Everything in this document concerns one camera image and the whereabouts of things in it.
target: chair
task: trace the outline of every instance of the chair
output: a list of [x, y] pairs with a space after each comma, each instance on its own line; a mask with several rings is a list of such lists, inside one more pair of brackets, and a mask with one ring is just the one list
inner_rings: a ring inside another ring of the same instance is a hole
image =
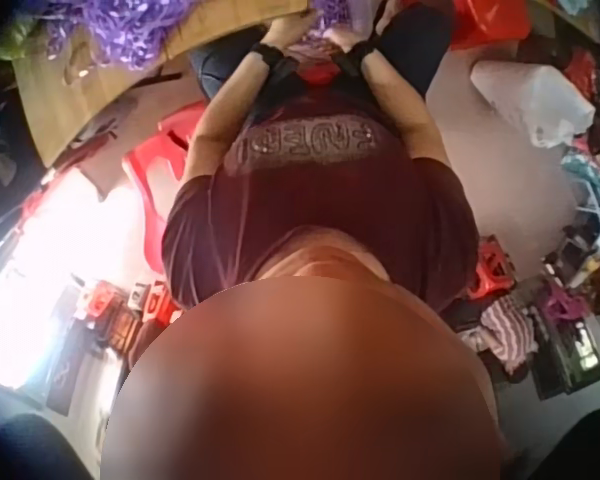
[[158, 124], [159, 132], [129, 152], [122, 159], [122, 168], [140, 193], [144, 209], [144, 256], [154, 272], [164, 274], [162, 236], [166, 221], [157, 212], [147, 179], [149, 166], [158, 159], [169, 163], [176, 180], [184, 174], [187, 137], [195, 129], [204, 112], [202, 102], [189, 105]]
[[490, 293], [509, 291], [515, 283], [513, 265], [496, 237], [483, 238], [478, 250], [476, 283], [467, 288], [469, 298], [477, 300]]

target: pink stool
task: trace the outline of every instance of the pink stool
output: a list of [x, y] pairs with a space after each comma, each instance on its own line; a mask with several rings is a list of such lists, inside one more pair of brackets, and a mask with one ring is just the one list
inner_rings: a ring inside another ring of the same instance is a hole
[[540, 305], [544, 317], [554, 323], [582, 320], [589, 312], [582, 297], [572, 296], [553, 280], [549, 280], [549, 295]]

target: black object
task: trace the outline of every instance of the black object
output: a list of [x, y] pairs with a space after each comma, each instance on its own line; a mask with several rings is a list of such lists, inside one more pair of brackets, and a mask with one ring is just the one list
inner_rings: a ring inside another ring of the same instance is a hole
[[16, 415], [0, 425], [0, 479], [92, 480], [67, 439], [35, 414]]
[[569, 430], [529, 480], [560, 478], [600, 479], [600, 410]]
[[336, 54], [332, 59], [344, 73], [352, 77], [359, 77], [362, 75], [362, 61], [375, 49], [376, 46], [373, 42], [359, 42], [345, 56]]
[[269, 65], [271, 73], [267, 82], [270, 85], [275, 85], [287, 78], [298, 69], [300, 64], [295, 58], [285, 57], [280, 50], [265, 43], [256, 43], [251, 47], [251, 51], [259, 53], [264, 63]]
[[269, 65], [271, 71], [273, 71], [285, 58], [284, 53], [282, 53], [279, 49], [265, 43], [256, 43], [253, 47], [251, 47], [251, 51], [259, 53], [262, 56], [264, 63]]

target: purple fabric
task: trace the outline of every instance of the purple fabric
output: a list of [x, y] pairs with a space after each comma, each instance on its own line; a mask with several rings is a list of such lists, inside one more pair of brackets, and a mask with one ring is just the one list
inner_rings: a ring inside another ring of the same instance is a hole
[[[23, 8], [47, 20], [48, 54], [55, 58], [79, 25], [96, 39], [100, 65], [119, 63], [142, 70], [155, 61], [171, 29], [202, 1], [213, 0], [25, 0]], [[324, 11], [312, 35], [335, 24], [349, 25], [348, 0], [313, 0]]]

